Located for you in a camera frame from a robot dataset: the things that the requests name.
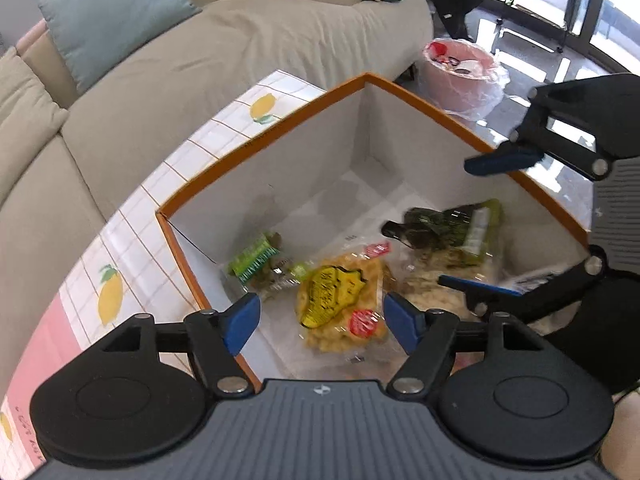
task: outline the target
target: floor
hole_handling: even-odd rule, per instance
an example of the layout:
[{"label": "floor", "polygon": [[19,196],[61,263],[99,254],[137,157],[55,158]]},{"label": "floor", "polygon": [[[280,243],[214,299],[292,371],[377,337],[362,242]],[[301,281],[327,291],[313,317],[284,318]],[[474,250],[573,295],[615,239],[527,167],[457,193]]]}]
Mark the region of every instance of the floor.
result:
[{"label": "floor", "polygon": [[[511,81],[504,89],[502,101],[484,119],[471,122],[456,117],[494,146],[506,140],[510,131],[520,124],[529,106],[527,93],[531,88],[607,73],[594,62],[568,48],[558,54],[555,50],[557,43],[514,23],[505,21],[500,28],[495,19],[496,16],[491,13],[475,9],[467,15],[466,24],[476,43],[492,51],[509,71]],[[436,25],[435,37],[441,36],[444,36],[444,30],[439,30]],[[429,98],[426,85],[420,85],[420,81],[403,82],[402,85]],[[593,147],[592,136],[568,124],[553,121],[549,127],[574,142]],[[527,173],[542,184],[584,227],[590,226],[593,192],[590,182],[549,157],[530,168]]]}]

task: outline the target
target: pink trash bin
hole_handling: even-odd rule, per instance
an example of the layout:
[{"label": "pink trash bin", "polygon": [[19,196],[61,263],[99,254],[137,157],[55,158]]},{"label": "pink trash bin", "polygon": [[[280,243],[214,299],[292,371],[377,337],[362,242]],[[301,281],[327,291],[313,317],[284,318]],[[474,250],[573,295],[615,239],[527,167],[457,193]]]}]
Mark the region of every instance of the pink trash bin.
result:
[{"label": "pink trash bin", "polygon": [[482,75],[459,74],[447,70],[442,63],[432,61],[427,45],[418,64],[420,86],[429,99],[446,113],[470,121],[486,117],[502,100],[509,72],[484,48],[465,40],[441,38],[434,40],[447,47],[445,56],[460,61],[475,59],[482,65]]}]

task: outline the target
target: yellow snack package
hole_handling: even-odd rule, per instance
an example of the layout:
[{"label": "yellow snack package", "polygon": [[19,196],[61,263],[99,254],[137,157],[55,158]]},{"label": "yellow snack package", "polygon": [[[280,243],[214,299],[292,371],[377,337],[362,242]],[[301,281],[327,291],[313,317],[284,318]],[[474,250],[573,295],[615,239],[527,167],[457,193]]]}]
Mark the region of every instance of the yellow snack package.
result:
[{"label": "yellow snack package", "polygon": [[388,250],[388,242],[362,246],[323,260],[309,273],[296,301],[308,347],[346,352],[385,339],[382,301],[395,289],[383,257]]},{"label": "yellow snack package", "polygon": [[367,284],[359,269],[324,266],[314,270],[308,279],[308,298],[300,324],[318,328],[334,318],[342,309],[358,301]]}]

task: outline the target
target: lemon print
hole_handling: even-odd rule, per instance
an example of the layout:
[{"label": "lemon print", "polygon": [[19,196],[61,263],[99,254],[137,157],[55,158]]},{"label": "lemon print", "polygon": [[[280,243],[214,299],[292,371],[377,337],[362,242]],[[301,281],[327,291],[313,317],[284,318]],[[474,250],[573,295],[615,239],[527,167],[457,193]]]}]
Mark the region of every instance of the lemon print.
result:
[{"label": "lemon print", "polygon": [[11,425],[9,424],[9,419],[3,412],[0,412],[0,426],[2,426],[2,429],[4,430],[4,434],[9,439],[9,441],[13,442],[14,436],[11,432]]},{"label": "lemon print", "polygon": [[102,321],[102,325],[107,325],[116,317],[120,312],[122,306],[122,278],[120,273],[111,265],[105,265],[100,269],[102,273],[101,283],[102,290],[100,291],[100,298],[98,298],[98,316]]},{"label": "lemon print", "polygon": [[251,105],[249,115],[256,123],[266,124],[273,120],[273,116],[269,112],[274,104],[276,104],[276,97],[273,94],[263,95]]}]

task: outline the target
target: snack bag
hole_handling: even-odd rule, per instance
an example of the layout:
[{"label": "snack bag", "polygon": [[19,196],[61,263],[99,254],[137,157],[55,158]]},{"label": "snack bag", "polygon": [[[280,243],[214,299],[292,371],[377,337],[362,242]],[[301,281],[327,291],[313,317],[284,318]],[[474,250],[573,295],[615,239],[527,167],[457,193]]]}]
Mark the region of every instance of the snack bag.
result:
[{"label": "snack bag", "polygon": [[404,223],[386,222],[382,234],[412,249],[399,291],[421,310],[441,308],[462,320],[476,320],[464,294],[438,285],[441,274],[496,283],[500,269],[502,207],[496,199],[439,212],[411,208]]},{"label": "snack bag", "polygon": [[385,339],[382,301],[395,288],[384,258],[389,251],[389,242],[359,245],[309,271],[296,300],[308,347],[347,352]]},{"label": "snack bag", "polygon": [[275,293],[298,286],[306,275],[305,262],[293,264],[280,252],[282,237],[265,232],[226,266],[223,285],[233,300],[247,292],[256,292],[264,301]]}]

